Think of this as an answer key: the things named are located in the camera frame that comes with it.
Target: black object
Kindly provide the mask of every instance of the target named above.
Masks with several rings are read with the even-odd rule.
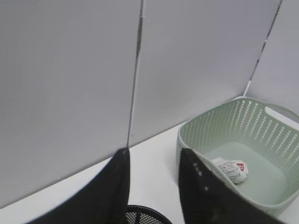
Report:
[[[179,193],[185,224],[282,224],[244,201],[190,149],[183,149]]]
[[[83,189],[28,224],[125,224],[130,187],[130,155],[120,149]]]
[[[171,224],[161,213],[138,205],[128,205],[126,217],[128,224]]]

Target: mesh trash can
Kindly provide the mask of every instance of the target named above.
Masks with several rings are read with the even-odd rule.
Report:
[[[171,224],[161,213],[138,205],[128,205],[127,224]]]

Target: basket hole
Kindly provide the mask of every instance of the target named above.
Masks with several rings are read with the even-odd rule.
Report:
[[[278,113],[277,111],[269,108],[269,107],[265,107],[265,112],[274,117],[275,119],[279,120],[280,122],[296,129],[297,131],[299,131],[299,124],[296,123],[295,121],[293,121],[292,119],[289,119],[288,117],[286,117],[285,115],[282,115],[280,113]]]

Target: light green basket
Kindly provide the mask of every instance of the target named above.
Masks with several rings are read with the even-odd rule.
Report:
[[[232,100],[190,120],[178,132],[177,166],[181,149],[191,148],[231,190],[277,216],[299,194],[299,131],[291,127],[297,123],[275,111],[299,120],[286,108],[251,98]],[[248,179],[233,184],[211,162],[217,157],[245,161]]]

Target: red label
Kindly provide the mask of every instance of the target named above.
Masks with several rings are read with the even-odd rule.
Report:
[[[245,167],[243,163],[237,163],[237,165],[240,167],[241,171],[244,171]]]

